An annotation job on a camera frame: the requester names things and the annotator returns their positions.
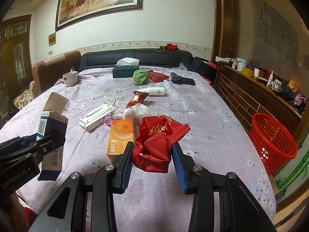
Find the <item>wallpaper border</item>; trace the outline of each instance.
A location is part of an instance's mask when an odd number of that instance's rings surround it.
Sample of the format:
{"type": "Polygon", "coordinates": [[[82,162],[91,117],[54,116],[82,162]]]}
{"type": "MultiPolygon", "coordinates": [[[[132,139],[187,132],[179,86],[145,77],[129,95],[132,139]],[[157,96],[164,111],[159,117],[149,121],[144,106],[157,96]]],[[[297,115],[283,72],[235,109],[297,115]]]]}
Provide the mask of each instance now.
{"type": "Polygon", "coordinates": [[[95,44],[87,47],[77,48],[71,51],[79,51],[81,55],[87,52],[97,52],[105,50],[117,50],[117,49],[138,49],[138,48],[155,48],[158,46],[165,46],[167,43],[173,43],[178,46],[180,50],[189,51],[192,54],[202,54],[203,56],[211,56],[212,48],[203,47],[198,45],[193,45],[189,43],[179,43],[179,42],[167,42],[167,41],[122,41],[122,42],[111,42],[111,43],[101,43],[95,44]]]}

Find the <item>plastic bag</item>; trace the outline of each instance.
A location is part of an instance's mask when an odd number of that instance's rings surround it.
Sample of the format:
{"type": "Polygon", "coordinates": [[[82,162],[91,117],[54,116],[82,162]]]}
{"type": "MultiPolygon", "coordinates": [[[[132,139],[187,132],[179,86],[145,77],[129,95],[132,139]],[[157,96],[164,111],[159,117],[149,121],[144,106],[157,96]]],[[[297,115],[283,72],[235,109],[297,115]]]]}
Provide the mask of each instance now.
{"type": "Polygon", "coordinates": [[[175,68],[172,68],[172,69],[175,69],[175,70],[188,70],[183,63],[180,63],[179,67],[175,67],[175,68]]]}
{"type": "Polygon", "coordinates": [[[151,116],[148,107],[141,103],[137,103],[124,111],[124,118],[131,118],[136,124],[140,124],[141,119],[148,116],[151,116]]]}
{"type": "Polygon", "coordinates": [[[124,115],[123,115],[123,110],[121,108],[116,108],[115,112],[114,112],[114,119],[118,120],[118,119],[124,119],[124,115]]]}

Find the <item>bottle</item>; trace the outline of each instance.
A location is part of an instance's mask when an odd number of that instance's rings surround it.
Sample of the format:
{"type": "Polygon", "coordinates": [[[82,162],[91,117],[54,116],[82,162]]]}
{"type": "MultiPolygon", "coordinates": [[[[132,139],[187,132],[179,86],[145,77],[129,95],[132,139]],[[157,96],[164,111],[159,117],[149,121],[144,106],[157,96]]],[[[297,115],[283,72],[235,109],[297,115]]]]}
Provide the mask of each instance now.
{"type": "Polygon", "coordinates": [[[148,87],[137,91],[149,93],[149,96],[164,96],[164,87],[148,87]]]}
{"type": "Polygon", "coordinates": [[[251,58],[249,58],[249,62],[248,62],[248,65],[247,65],[247,68],[249,69],[249,70],[252,70],[253,69],[253,62],[252,62],[252,57],[251,58]]]}
{"type": "Polygon", "coordinates": [[[272,77],[273,77],[273,71],[271,72],[269,79],[268,79],[268,82],[267,82],[267,85],[266,85],[268,88],[271,86],[272,77]]]}
{"type": "Polygon", "coordinates": [[[236,66],[237,66],[237,61],[234,60],[234,61],[233,61],[233,64],[232,64],[232,68],[233,68],[233,69],[236,69],[236,66]]]}

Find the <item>barcode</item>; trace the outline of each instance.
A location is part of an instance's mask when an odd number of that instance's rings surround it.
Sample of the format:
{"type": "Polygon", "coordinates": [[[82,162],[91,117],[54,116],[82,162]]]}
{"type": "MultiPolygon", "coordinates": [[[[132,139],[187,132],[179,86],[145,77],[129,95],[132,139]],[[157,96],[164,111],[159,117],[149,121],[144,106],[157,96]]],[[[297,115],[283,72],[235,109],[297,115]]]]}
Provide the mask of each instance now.
{"type": "Polygon", "coordinates": [[[51,160],[50,161],[51,161],[52,166],[58,165],[58,148],[51,152],[51,160]]]}
{"type": "Polygon", "coordinates": [[[44,135],[47,119],[41,119],[39,123],[38,133],[44,135]]]}

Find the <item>green tissue box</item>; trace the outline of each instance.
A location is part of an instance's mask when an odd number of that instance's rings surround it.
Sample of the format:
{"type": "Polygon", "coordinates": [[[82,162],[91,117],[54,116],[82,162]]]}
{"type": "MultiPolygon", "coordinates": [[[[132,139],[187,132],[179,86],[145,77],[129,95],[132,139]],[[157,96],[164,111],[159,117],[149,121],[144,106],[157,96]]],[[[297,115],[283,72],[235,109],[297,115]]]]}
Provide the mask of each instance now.
{"type": "Polygon", "coordinates": [[[133,73],[139,69],[139,66],[115,66],[113,69],[113,78],[133,78],[133,73]]]}

